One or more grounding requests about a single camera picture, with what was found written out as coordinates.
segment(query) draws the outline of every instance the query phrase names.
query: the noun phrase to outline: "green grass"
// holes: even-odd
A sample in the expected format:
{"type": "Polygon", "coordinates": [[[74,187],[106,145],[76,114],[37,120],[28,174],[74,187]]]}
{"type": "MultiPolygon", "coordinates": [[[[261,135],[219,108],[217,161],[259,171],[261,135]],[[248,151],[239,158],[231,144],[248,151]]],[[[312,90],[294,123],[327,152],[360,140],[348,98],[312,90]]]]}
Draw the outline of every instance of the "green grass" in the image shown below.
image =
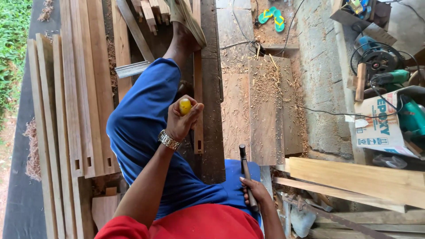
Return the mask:
{"type": "Polygon", "coordinates": [[[32,0],[0,0],[0,123],[19,102],[32,0]]]}

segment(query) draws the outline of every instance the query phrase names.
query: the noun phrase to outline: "flip-flop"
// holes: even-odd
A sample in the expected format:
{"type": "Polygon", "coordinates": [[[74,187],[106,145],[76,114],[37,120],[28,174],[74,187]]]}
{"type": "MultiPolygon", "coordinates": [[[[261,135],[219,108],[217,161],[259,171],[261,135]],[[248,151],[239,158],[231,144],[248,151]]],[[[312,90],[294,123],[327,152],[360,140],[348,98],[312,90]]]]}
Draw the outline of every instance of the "flip-flop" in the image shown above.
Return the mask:
{"type": "Polygon", "coordinates": [[[275,30],[276,30],[276,32],[283,31],[283,29],[285,29],[285,22],[284,22],[285,19],[282,17],[281,11],[276,10],[273,13],[273,16],[275,17],[275,30]]]}
{"type": "Polygon", "coordinates": [[[258,21],[261,24],[265,24],[267,22],[267,20],[273,16],[273,12],[275,12],[275,11],[276,11],[276,8],[275,7],[271,7],[270,9],[264,10],[264,12],[262,12],[258,16],[258,21]]]}
{"type": "Polygon", "coordinates": [[[207,46],[207,40],[205,39],[201,26],[192,14],[190,5],[187,4],[187,0],[178,1],[180,4],[177,4],[175,0],[165,0],[170,7],[170,22],[179,22],[187,27],[187,29],[192,32],[201,48],[204,48],[207,46]]]}

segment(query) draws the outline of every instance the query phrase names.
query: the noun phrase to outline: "silver watch band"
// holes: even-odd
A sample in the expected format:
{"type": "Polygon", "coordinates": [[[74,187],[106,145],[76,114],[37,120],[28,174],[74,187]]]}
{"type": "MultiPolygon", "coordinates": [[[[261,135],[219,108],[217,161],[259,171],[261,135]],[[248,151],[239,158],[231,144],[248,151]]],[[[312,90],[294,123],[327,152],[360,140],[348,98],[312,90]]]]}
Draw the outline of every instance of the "silver watch band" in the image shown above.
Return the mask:
{"type": "Polygon", "coordinates": [[[158,141],[163,143],[165,146],[173,149],[174,151],[180,146],[180,142],[175,141],[173,138],[168,136],[165,133],[165,130],[162,130],[158,135],[158,141]]]}

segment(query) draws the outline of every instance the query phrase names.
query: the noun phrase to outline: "blue pants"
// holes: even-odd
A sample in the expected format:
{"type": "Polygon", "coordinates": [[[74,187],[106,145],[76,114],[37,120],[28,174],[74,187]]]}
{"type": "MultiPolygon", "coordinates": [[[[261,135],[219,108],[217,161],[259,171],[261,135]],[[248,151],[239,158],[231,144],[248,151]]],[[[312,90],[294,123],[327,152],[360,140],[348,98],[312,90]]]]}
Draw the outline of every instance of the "blue pants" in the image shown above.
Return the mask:
{"type": "MultiPolygon", "coordinates": [[[[158,134],[166,128],[165,117],[180,81],[180,69],[171,59],[155,60],[127,92],[109,116],[106,132],[122,174],[132,184],[159,146],[158,134]]],[[[156,218],[177,210],[216,203],[239,208],[257,221],[258,213],[245,205],[240,176],[241,162],[226,159],[226,181],[206,185],[197,178],[189,164],[174,153],[165,180],[156,218]]],[[[249,162],[251,178],[260,181],[260,167],[249,162]]]]}

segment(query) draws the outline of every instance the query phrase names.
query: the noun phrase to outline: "hand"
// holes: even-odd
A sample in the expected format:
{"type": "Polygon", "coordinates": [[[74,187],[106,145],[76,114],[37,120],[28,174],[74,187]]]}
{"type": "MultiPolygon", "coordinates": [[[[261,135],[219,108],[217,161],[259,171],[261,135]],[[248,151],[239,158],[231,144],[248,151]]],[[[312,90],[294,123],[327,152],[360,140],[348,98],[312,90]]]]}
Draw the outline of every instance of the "hand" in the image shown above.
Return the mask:
{"type": "Polygon", "coordinates": [[[242,187],[244,187],[244,198],[246,205],[249,205],[248,192],[246,189],[247,187],[251,189],[252,195],[254,196],[255,200],[257,200],[259,207],[265,202],[273,202],[269,192],[262,183],[255,180],[248,180],[243,177],[239,177],[239,180],[242,182],[242,187]]]}
{"type": "Polygon", "coordinates": [[[177,142],[183,141],[190,129],[194,129],[197,119],[202,113],[204,105],[198,103],[190,96],[184,95],[168,107],[168,121],[165,133],[177,142]],[[188,98],[192,109],[185,116],[180,114],[179,103],[183,98],[188,98]]]}

